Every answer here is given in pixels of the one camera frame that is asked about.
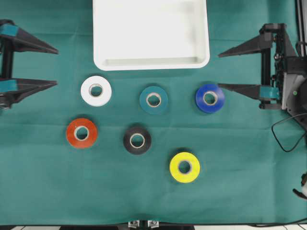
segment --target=blue tape roll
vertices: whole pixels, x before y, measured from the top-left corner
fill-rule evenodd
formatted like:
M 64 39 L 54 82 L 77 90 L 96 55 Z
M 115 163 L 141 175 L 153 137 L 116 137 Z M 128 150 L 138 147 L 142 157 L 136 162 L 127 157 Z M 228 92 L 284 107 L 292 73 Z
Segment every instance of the blue tape roll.
M 205 101 L 205 95 L 211 94 L 214 102 L 209 104 Z M 223 91 L 215 84 L 206 84 L 201 86 L 196 93 L 197 106 L 206 113 L 215 113 L 219 111 L 225 103 Z
M 148 99 L 151 96 L 156 96 L 159 98 L 160 103 L 156 106 L 150 105 Z M 140 106 L 141 108 L 153 115 L 161 114 L 167 109 L 168 105 L 168 96 L 164 89 L 157 86 L 150 86 L 143 90 L 140 95 Z

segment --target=black cable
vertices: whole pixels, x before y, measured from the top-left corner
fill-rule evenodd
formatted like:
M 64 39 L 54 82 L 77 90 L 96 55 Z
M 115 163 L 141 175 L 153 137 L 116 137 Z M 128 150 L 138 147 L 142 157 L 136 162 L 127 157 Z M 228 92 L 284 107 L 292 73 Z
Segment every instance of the black cable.
M 307 113 L 297 114 L 297 115 L 295 115 L 295 116 L 288 117 L 288 118 L 286 118 L 286 119 L 284 119 L 284 120 L 281 120 L 281 121 L 279 121 L 279 122 L 276 122 L 276 123 L 275 123 L 274 125 L 272 125 L 272 127 L 271 127 L 272 133 L 273 133 L 273 135 L 274 135 L 274 137 L 275 137 L 277 143 L 279 144 L 280 148 L 282 148 L 282 150 L 285 151 L 285 152 L 291 152 L 291 151 L 293 151 L 293 150 L 297 147 L 297 145 L 299 144 L 299 142 L 307 135 L 307 132 L 305 132 L 305 133 L 298 139 L 298 141 L 296 142 L 296 144 L 295 144 L 291 149 L 286 150 L 286 149 L 283 148 L 283 146 L 281 145 L 279 139 L 277 138 L 277 136 L 276 136 L 276 134 L 275 134 L 275 132 L 274 132 L 274 126 L 277 125 L 277 124 L 279 124 L 279 123 L 285 122 L 285 121 L 287 121 L 287 120 L 290 120 L 290 119 L 293 119 L 293 118 L 296 118 L 296 117 L 302 116 L 302 115 L 307 115 Z
M 302 229 L 306 230 L 305 228 L 303 228 L 300 224 L 297 224 L 298 226 L 300 226 Z
M 255 225 L 249 225 L 249 226 L 255 227 L 255 228 L 278 227 L 278 226 L 284 226 L 284 225 L 299 224 L 299 223 L 302 223 L 303 221 L 306 221 L 306 220 L 307 220 L 307 218 L 299 219 L 299 220 L 293 221 L 293 222 L 282 223 L 282 224 L 264 224 L 264 225 L 255 224 Z
M 297 51 L 298 55 L 301 57 L 302 56 L 302 50 L 301 50 L 300 46 L 306 47 L 307 43 L 306 42 L 297 42 L 296 45 L 295 45 L 296 51 Z

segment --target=plastic tray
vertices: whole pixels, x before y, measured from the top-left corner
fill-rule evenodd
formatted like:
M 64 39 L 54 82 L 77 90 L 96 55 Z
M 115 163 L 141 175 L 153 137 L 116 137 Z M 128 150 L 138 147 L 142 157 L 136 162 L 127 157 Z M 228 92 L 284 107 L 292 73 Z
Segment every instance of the plastic tray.
M 93 0 L 102 70 L 202 68 L 210 59 L 206 0 Z

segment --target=green cloth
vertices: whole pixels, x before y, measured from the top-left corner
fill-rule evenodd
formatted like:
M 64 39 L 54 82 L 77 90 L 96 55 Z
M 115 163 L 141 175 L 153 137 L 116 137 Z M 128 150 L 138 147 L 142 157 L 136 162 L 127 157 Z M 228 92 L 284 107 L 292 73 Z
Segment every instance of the green cloth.
M 93 62 L 91 0 L 3 0 L 1 18 L 56 47 L 60 54 L 16 53 L 15 78 L 57 80 L 59 85 L 26 98 L 0 115 L 0 224 L 96 225 L 155 219 L 185 223 L 271 223 L 307 216 L 293 188 L 306 171 L 302 142 L 283 152 L 270 127 L 288 117 L 264 111 L 259 102 L 224 91 L 226 102 L 206 115 L 195 104 L 206 81 L 260 83 L 260 55 L 217 55 L 258 34 L 265 23 L 286 23 L 296 42 L 293 0 L 208 0 L 211 59 L 202 69 L 103 72 Z M 108 79 L 113 95 L 103 107 L 80 96 L 85 79 Z M 148 85 L 164 88 L 169 108 L 149 115 L 139 106 Z M 99 137 L 90 149 L 66 141 L 67 125 L 87 117 Z M 152 147 L 128 153 L 125 130 L 141 124 Z M 302 130 L 277 127 L 284 145 Z M 188 150 L 201 162 L 198 179 L 177 183 L 170 159 Z

